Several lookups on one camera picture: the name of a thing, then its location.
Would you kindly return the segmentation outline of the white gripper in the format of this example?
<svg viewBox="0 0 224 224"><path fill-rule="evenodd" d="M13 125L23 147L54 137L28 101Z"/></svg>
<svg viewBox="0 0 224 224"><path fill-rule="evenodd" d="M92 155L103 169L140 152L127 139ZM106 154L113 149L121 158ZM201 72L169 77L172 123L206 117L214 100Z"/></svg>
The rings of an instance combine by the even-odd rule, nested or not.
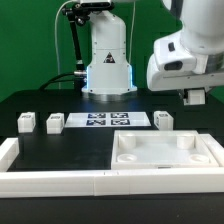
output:
<svg viewBox="0 0 224 224"><path fill-rule="evenodd" d="M155 57L151 56L147 67L147 86L151 91L197 89L224 86L224 68L215 72L159 71ZM188 104L188 90L182 91L184 104Z"/></svg>

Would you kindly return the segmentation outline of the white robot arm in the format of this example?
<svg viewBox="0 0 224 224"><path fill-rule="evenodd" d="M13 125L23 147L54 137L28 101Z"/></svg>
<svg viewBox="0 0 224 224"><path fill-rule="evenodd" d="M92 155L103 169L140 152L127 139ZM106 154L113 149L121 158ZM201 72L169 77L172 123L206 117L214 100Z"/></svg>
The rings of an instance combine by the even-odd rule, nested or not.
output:
<svg viewBox="0 0 224 224"><path fill-rule="evenodd" d="M118 0L80 0L92 22L92 61L83 91L103 100L134 92L125 55L125 24L109 9ZM186 105L205 102L224 86L224 0L161 0L182 23L180 31L154 42L147 66L152 91L179 90Z"/></svg>

